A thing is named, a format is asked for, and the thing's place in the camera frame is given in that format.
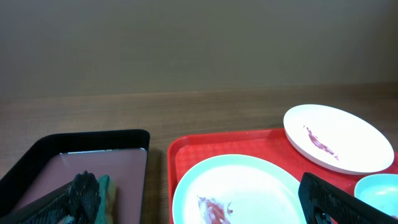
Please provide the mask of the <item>green and yellow sponge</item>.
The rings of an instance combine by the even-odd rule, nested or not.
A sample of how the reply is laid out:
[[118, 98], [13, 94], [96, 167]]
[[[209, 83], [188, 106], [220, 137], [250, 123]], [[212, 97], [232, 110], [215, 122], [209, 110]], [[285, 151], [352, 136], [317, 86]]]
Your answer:
[[109, 175], [102, 175], [98, 179], [99, 196], [101, 202], [96, 216], [95, 224], [113, 224], [114, 204], [116, 201], [117, 185]]

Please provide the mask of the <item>light blue plate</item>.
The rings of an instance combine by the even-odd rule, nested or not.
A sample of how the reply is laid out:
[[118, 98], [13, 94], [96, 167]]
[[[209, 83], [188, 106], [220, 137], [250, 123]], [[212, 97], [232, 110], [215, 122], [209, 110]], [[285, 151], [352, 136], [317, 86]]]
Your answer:
[[172, 200], [174, 223], [305, 223], [300, 182], [252, 156], [215, 156], [190, 168]]
[[397, 218], [397, 174], [374, 174], [359, 180], [354, 196], [366, 204]]

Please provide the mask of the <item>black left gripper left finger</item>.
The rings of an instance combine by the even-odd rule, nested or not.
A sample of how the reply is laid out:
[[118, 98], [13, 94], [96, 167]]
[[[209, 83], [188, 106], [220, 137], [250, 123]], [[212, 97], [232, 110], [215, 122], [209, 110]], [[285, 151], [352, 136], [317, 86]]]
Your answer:
[[1, 223], [60, 223], [72, 217], [72, 223], [94, 223], [101, 203], [100, 184], [94, 174], [84, 171], [75, 178], [1, 218]]

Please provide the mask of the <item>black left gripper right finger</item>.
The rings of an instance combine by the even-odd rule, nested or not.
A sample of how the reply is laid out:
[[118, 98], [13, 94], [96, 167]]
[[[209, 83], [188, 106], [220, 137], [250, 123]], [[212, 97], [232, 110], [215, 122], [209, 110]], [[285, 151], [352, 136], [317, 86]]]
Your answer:
[[397, 219], [306, 172], [298, 197], [308, 224], [397, 224]]

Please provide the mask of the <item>white plate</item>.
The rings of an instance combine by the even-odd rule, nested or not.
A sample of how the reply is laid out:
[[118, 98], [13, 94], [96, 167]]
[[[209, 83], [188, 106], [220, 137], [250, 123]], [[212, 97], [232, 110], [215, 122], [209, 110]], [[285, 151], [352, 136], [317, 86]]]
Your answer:
[[391, 143], [365, 120], [325, 105], [298, 105], [283, 118], [287, 139], [304, 157], [349, 175], [383, 171], [394, 162]]

